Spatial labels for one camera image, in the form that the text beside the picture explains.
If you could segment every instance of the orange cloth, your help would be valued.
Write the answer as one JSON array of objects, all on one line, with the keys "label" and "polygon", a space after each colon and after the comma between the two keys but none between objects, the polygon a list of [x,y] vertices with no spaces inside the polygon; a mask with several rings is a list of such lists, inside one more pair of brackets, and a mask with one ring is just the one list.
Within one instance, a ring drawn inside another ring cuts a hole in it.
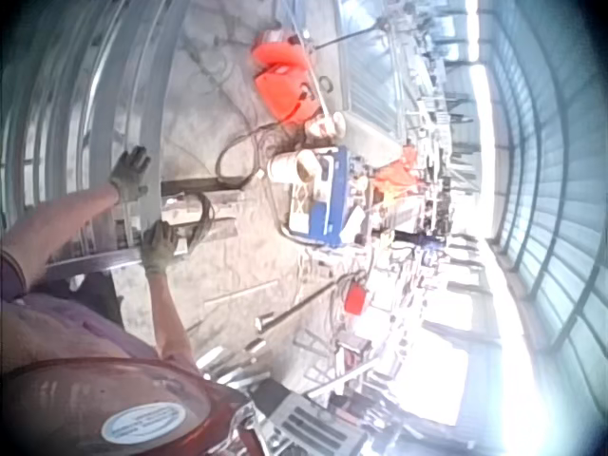
[{"label": "orange cloth", "polygon": [[373,186],[384,194],[384,201],[394,202],[404,197],[418,184],[418,179],[410,174],[416,164],[418,151],[413,145],[404,145],[401,159],[378,170]]}]

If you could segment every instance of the white label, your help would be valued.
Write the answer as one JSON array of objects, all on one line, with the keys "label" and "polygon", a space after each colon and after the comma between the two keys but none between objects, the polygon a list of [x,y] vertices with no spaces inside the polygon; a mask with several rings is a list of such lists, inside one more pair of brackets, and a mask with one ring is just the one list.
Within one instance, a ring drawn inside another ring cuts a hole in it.
[{"label": "white label", "polygon": [[134,445],[161,437],[186,418],[180,404],[157,402],[128,408],[105,420],[102,437],[112,444]]}]

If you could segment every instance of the work glove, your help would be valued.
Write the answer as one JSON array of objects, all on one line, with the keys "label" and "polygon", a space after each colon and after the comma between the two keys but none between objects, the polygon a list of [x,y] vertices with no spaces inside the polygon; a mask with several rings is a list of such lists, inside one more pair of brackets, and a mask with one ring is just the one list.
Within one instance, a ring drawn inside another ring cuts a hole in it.
[{"label": "work glove", "polygon": [[150,160],[145,147],[140,145],[135,146],[130,154],[125,150],[118,159],[109,181],[116,187],[121,202],[137,201],[147,193],[148,188],[141,183]]},{"label": "work glove", "polygon": [[177,247],[177,230],[166,221],[157,220],[143,234],[142,266],[145,274],[147,276],[165,274],[167,266],[173,262],[173,255]]}]

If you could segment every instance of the concrete floor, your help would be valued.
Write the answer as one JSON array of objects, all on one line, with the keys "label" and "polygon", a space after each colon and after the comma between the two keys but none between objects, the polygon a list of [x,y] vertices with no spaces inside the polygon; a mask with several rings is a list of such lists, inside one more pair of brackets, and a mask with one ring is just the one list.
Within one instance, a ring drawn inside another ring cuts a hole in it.
[{"label": "concrete floor", "polygon": [[[219,151],[236,135],[273,119],[258,98],[253,77],[256,67],[249,50],[259,30],[274,21],[272,0],[193,0],[186,13],[171,80],[166,95],[161,132],[162,178],[165,181],[215,176]],[[308,0],[308,29],[317,42],[335,36],[333,2]],[[315,56],[317,74],[328,75],[334,92],[327,96],[330,110],[342,105],[337,47]],[[401,146],[372,126],[349,115],[344,143],[374,165],[394,160]],[[268,135],[272,145],[284,140]],[[221,172],[245,176],[253,166],[254,150],[244,142],[227,154]],[[256,337],[254,319],[267,312],[290,308],[296,295],[306,296],[327,278],[302,275],[298,260],[304,248],[281,236],[276,229],[271,200],[282,218],[288,211],[288,188],[254,181],[236,209],[238,237],[203,243],[168,272],[172,294],[189,332],[195,358],[217,345],[240,351]],[[117,293],[124,297],[123,320],[127,330],[154,344],[147,284],[140,267],[113,272]],[[270,280],[275,286],[242,298],[205,305],[205,300],[237,292]],[[288,388],[305,390],[311,383],[303,375],[318,361],[316,355],[292,345],[299,328],[329,335],[328,299],[315,302],[288,325],[273,333],[262,358],[273,375]]]}]

